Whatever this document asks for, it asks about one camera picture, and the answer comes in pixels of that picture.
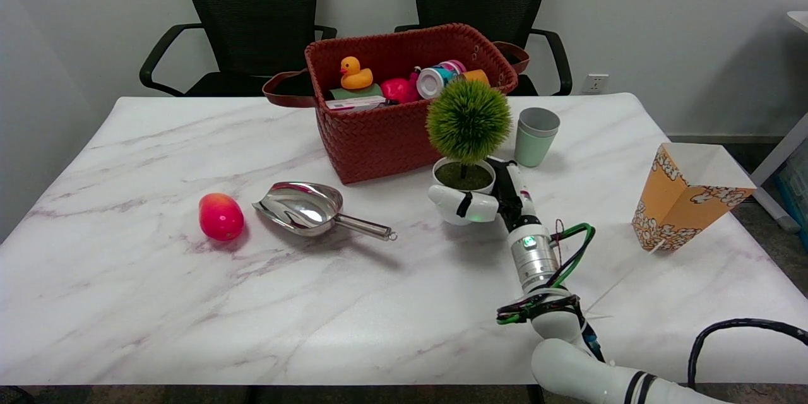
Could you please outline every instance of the red woven basket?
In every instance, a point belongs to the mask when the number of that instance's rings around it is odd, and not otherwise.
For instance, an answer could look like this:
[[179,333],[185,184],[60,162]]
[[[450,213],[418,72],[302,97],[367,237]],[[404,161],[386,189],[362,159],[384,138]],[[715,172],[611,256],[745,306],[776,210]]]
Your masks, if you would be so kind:
[[359,112],[326,107],[325,94],[340,87],[340,62],[347,56],[355,56],[362,68],[370,68],[376,83],[393,77],[407,78],[415,66],[426,68],[457,59],[468,71],[485,71],[491,85],[502,93],[509,93],[517,84],[516,72],[497,47],[464,24],[309,44],[306,64],[314,99],[272,94],[280,82],[275,80],[281,75],[265,84],[264,94],[278,105],[315,108],[323,145],[344,184],[400,174],[432,165],[441,157],[427,137],[427,108],[432,100]]

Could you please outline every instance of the metal scoop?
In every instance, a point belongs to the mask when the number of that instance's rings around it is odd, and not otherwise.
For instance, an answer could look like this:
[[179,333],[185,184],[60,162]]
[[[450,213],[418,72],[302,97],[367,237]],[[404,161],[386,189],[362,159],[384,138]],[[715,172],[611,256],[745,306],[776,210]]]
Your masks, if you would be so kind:
[[340,213],[343,195],[335,188],[317,183],[279,182],[253,203],[256,210],[289,232],[317,237],[335,225],[379,240],[396,240],[393,229]]

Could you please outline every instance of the yellow rubber duck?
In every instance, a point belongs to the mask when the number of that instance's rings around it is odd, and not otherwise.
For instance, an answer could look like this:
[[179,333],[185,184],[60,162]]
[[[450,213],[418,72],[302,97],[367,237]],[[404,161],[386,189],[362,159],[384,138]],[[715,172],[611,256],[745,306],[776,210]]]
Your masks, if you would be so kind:
[[341,63],[340,73],[343,73],[340,84],[346,90],[361,90],[373,83],[373,73],[367,68],[361,69],[356,57],[345,57]]

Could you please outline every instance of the wall outlet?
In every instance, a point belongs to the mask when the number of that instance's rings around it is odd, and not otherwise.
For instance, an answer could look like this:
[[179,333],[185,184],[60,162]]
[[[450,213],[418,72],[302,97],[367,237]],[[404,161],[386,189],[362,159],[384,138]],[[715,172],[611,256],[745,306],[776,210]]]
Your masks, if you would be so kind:
[[583,82],[581,93],[584,94],[598,94],[606,91],[606,86],[609,85],[609,74],[589,74],[586,76],[586,81]]

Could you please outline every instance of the gray cup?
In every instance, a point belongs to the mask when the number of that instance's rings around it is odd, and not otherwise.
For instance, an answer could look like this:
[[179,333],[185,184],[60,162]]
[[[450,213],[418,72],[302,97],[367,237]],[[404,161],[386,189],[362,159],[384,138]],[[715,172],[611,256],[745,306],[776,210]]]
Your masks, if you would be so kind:
[[522,110],[516,128],[516,162],[525,167],[542,164],[560,125],[561,119],[549,110],[540,107]]

